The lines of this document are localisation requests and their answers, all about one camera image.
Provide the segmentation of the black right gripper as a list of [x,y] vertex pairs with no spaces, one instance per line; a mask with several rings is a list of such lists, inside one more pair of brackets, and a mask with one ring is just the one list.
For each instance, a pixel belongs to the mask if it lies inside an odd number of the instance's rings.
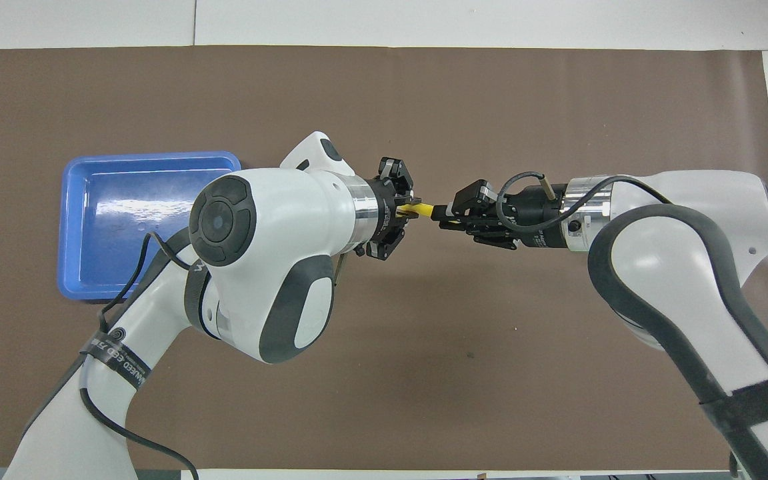
[[[515,194],[506,194],[503,212],[510,221],[519,225],[552,221],[559,216],[567,184],[553,183],[551,187],[557,200],[548,200],[545,191],[538,185],[527,186]],[[454,217],[438,219],[439,227],[442,230],[465,232],[473,238],[473,242],[506,250],[516,250],[516,243],[529,248],[567,248],[558,224],[540,232],[518,233],[488,217],[464,217],[470,215],[469,210],[488,209],[497,202],[498,197],[487,180],[479,179],[470,183],[454,195],[450,207]]]

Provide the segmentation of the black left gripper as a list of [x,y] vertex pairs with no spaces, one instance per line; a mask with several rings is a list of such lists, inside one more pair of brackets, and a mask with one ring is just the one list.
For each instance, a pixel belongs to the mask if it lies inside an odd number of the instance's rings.
[[369,242],[356,246],[356,254],[386,261],[403,240],[409,221],[397,216],[397,206],[417,205],[422,200],[414,194],[414,182],[403,160],[382,157],[378,176],[367,183],[375,195],[376,224]]

